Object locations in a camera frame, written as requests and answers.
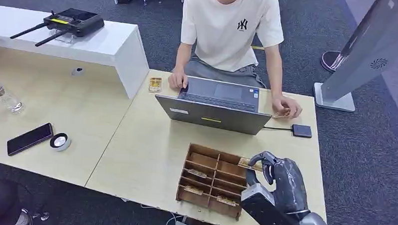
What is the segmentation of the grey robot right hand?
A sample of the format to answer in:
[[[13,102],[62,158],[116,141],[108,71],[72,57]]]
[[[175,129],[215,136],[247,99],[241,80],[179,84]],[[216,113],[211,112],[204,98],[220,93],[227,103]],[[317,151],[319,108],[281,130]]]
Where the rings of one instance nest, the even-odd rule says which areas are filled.
[[[289,158],[278,158],[271,152],[263,151],[253,156],[247,166],[262,163],[262,172],[267,182],[276,184],[272,192],[276,208],[287,214],[308,212],[307,193],[304,179],[297,164]]]

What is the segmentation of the person's left hand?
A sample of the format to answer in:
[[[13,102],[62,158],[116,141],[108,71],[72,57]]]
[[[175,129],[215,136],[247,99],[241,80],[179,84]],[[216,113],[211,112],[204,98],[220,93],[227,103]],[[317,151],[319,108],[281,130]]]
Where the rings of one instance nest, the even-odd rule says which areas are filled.
[[[283,95],[273,94],[271,100],[273,111],[279,118],[295,119],[303,111],[301,106],[292,98],[288,98]]]

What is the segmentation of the person's right hand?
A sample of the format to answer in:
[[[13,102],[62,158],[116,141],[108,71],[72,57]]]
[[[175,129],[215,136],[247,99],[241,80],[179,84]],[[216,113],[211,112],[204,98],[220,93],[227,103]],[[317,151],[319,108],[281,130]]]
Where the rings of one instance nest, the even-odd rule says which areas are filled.
[[[168,78],[169,87],[172,89],[185,89],[188,85],[188,76],[182,69],[174,69]]]

